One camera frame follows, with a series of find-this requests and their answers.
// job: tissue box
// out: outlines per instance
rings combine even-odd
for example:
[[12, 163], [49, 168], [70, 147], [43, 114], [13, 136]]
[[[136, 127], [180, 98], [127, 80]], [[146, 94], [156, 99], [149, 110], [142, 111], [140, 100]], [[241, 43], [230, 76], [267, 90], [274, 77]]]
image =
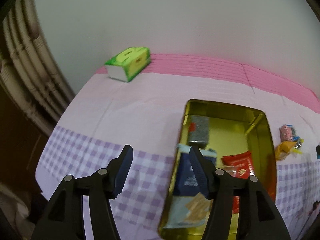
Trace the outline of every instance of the tissue box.
[[110, 78], [130, 82], [150, 62], [149, 48], [130, 47], [109, 59], [105, 66]]

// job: bed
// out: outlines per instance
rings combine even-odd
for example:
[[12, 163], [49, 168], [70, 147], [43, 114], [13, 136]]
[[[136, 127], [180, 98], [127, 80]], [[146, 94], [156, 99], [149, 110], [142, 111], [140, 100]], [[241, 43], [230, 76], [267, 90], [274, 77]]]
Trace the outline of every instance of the bed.
[[[320, 200], [319, 100], [283, 77], [210, 57], [153, 54], [152, 63], [130, 83], [110, 79], [100, 68], [69, 105], [43, 151], [36, 170], [43, 195], [49, 199], [67, 174], [78, 178], [105, 167], [130, 144], [133, 163], [122, 194], [111, 202], [113, 215], [121, 239], [158, 239], [180, 123], [191, 98], [264, 111], [275, 146], [279, 127], [294, 124], [305, 139], [303, 154], [277, 162], [276, 206], [292, 239], [305, 232], [319, 212], [310, 214]], [[93, 239], [86, 198], [84, 224], [87, 239]]]

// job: yellow tin box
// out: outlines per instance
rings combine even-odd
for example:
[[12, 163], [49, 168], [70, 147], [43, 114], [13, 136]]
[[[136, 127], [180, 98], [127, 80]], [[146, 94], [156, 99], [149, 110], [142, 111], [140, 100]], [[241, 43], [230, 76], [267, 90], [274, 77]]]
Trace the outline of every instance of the yellow tin box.
[[[221, 157], [225, 155], [240, 154], [248, 150], [252, 153], [255, 175], [275, 201], [276, 160], [265, 113], [245, 106], [191, 99], [185, 107], [179, 139], [181, 144], [187, 144], [190, 115], [209, 117], [209, 143], [206, 149], [216, 150], [216, 165], [222, 164]], [[165, 240], [200, 240], [206, 223], [192, 228], [164, 228], [172, 204], [180, 154], [177, 150], [158, 231]], [[236, 239], [237, 224], [238, 214], [233, 214], [228, 239]]]

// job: red label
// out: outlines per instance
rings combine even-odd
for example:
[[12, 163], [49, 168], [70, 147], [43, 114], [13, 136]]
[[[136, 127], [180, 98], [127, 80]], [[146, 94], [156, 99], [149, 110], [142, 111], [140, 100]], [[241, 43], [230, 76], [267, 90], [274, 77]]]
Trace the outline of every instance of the red label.
[[192, 122], [189, 126], [189, 132], [194, 132], [196, 130], [196, 123]]

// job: pink stripe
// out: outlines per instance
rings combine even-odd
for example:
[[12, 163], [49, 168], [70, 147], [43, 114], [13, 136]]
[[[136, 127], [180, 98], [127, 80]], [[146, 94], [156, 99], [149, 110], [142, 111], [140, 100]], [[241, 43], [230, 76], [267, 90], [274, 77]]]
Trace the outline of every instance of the pink stripe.
[[[320, 113], [320, 101], [310, 89], [250, 65], [212, 57], [174, 54], [152, 54], [151, 60], [142, 73], [203, 77], [241, 83], [284, 96]], [[101, 73], [108, 71], [101, 67], [96, 74]]]

